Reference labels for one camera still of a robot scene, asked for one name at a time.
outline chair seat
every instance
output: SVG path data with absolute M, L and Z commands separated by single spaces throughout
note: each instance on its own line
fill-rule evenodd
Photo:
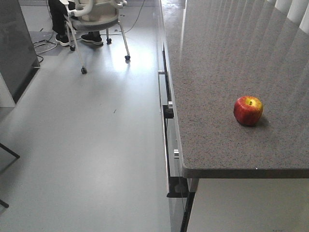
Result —
M 91 24 L 83 24 L 78 19 L 71 19 L 72 25 L 76 30 L 79 31 L 100 31 L 105 30 L 107 28 L 110 28 L 116 24 L 118 24 L 118 19 L 105 24 L 99 24 L 99 25 L 91 25 Z

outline cabinet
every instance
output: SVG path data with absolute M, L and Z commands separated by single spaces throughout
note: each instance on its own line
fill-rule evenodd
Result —
M 309 231 L 309 179 L 200 179 L 187 232 Z
M 0 7 L 0 107 L 14 107 L 39 66 L 18 0 L 2 1 Z

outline cabinet door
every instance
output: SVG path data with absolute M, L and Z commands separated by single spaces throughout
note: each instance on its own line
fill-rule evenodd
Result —
M 309 231 L 309 179 L 200 179 L 187 232 Z

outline apple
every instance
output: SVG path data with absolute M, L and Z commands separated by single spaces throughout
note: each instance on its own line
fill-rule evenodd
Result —
M 242 125 L 254 126 L 259 121 L 262 112 L 263 104 L 256 97 L 240 97 L 234 105 L 234 116 Z

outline shoe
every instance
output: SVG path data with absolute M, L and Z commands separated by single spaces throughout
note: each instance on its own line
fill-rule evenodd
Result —
M 56 35 L 56 42 L 57 42 L 57 44 L 60 44 L 63 47 L 70 45 L 67 35 L 65 37 L 61 38 L 60 35 L 57 34 Z
M 101 44 L 103 44 L 101 36 L 94 37 L 92 32 L 89 32 L 86 35 L 82 35 L 82 41 L 85 41 L 86 43 L 92 43 L 94 45 L 101 45 Z

